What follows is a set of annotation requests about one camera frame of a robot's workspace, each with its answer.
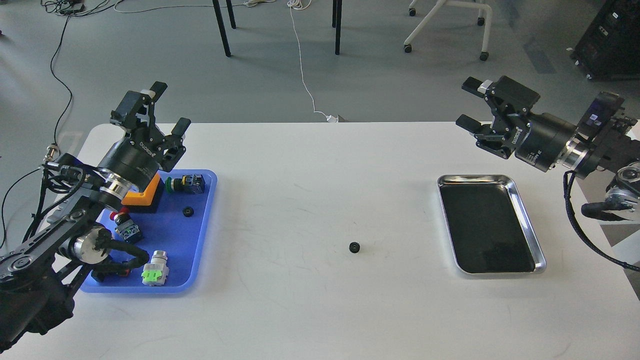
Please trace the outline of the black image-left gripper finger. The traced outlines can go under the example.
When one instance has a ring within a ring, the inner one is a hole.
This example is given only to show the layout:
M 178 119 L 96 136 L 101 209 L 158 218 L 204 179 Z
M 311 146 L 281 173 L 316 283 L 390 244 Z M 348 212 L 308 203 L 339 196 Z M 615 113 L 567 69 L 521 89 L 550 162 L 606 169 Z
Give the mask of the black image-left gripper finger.
M 110 123 L 124 130 L 128 137 L 158 141 L 164 134 L 156 125 L 154 107 L 167 87 L 166 83 L 156 81 L 146 91 L 127 91 L 117 108 L 110 112 Z
M 186 153 L 183 142 L 185 133 L 192 121 L 189 118 L 180 117 L 170 134 L 163 137 L 160 144 L 162 161 L 179 161 Z

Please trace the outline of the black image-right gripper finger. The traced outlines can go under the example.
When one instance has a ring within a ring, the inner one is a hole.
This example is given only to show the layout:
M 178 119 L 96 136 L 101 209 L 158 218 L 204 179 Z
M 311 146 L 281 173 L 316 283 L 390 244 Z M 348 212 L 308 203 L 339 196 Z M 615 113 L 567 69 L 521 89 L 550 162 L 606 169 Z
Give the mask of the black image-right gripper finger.
M 461 88 L 485 101 L 493 116 L 492 126 L 524 126 L 540 117 L 531 111 L 540 94 L 506 75 L 496 81 L 467 77 Z
M 478 148 L 496 157 L 508 159 L 514 153 L 514 148 L 508 145 L 509 130 L 495 130 L 491 124 L 482 124 L 466 114 L 460 115 L 455 125 L 469 132 Z

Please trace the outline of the black cylindrical gripper body image-left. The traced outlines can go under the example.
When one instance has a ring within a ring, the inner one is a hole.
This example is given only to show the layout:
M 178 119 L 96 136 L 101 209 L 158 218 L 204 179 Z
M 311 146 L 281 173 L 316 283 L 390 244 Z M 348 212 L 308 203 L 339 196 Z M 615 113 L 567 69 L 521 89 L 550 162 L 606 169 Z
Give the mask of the black cylindrical gripper body image-left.
M 160 144 L 165 136 L 158 140 L 125 136 L 113 144 L 97 167 L 117 174 L 143 191 L 158 171 L 169 173 L 179 162 L 162 160 Z

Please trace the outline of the black cylindrical gripper body image-right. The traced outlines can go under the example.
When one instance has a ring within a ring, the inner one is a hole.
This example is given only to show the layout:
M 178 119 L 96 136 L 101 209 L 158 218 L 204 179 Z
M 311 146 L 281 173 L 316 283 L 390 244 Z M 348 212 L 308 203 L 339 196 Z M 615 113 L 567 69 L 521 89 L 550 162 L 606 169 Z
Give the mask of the black cylindrical gripper body image-right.
M 573 139 L 578 126 L 553 114 L 516 112 L 494 118 L 491 125 L 494 138 L 487 148 L 499 157 L 515 155 L 519 160 L 546 173 L 557 162 Z

